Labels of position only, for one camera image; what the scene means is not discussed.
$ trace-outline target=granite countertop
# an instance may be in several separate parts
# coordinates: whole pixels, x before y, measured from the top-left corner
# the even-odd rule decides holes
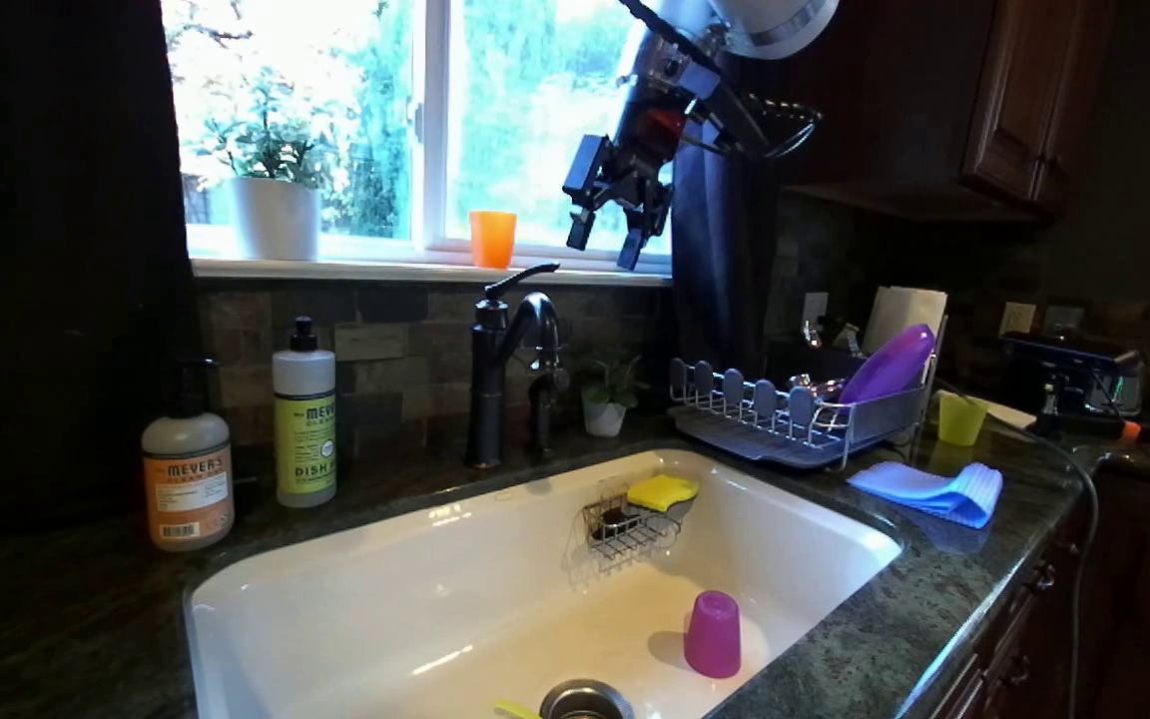
[[[0,713],[195,713],[182,598],[210,570],[267,546],[657,443],[688,438],[638,431],[597,448],[572,443],[552,462],[512,462],[489,476],[455,476],[429,462],[360,468],[318,512],[238,507],[236,531],[195,554],[149,546],[130,515],[0,540]],[[972,452],[913,448],[911,458],[943,476],[971,458],[1007,476],[995,522],[980,531],[849,490],[847,476],[879,458],[894,458],[894,452],[866,452],[847,472],[726,458],[890,531],[901,554],[729,695],[720,713],[921,713],[934,707],[1015,576],[1083,495],[1071,458],[1088,468],[1099,448],[1066,456],[1010,431],[986,431]]]

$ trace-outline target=black faucet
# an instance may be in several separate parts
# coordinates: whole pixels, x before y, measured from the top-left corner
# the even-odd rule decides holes
[[[472,313],[472,397],[467,397],[467,452],[461,462],[496,468],[503,458],[505,422],[505,359],[521,330],[531,334],[531,456],[545,452],[545,414],[557,370],[557,318],[541,290],[527,290],[513,317],[505,317],[503,290],[527,274],[553,270],[557,262],[521,266],[499,283],[485,283]]]

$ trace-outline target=dish soap bottle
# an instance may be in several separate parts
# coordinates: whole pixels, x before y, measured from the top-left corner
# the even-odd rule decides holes
[[[195,550],[231,531],[226,422],[207,410],[210,359],[175,359],[170,408],[138,436],[149,540],[159,550]]]
[[[335,495],[335,353],[318,346],[310,317],[290,318],[290,343],[270,355],[270,456],[282,507]]]

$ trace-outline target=sponge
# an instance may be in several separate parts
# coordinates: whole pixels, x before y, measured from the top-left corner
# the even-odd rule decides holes
[[[645,476],[625,484],[624,498],[645,512],[665,512],[676,503],[688,503],[698,495],[698,484],[690,484],[688,476]]]

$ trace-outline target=sink basin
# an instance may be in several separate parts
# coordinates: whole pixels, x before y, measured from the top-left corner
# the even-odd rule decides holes
[[[678,522],[589,540],[630,478],[698,484]],[[638,719],[702,713],[873,580],[899,544],[696,452],[638,452],[238,558],[187,598],[204,719],[535,713],[567,679]],[[737,604],[744,668],[682,657],[698,590]]]

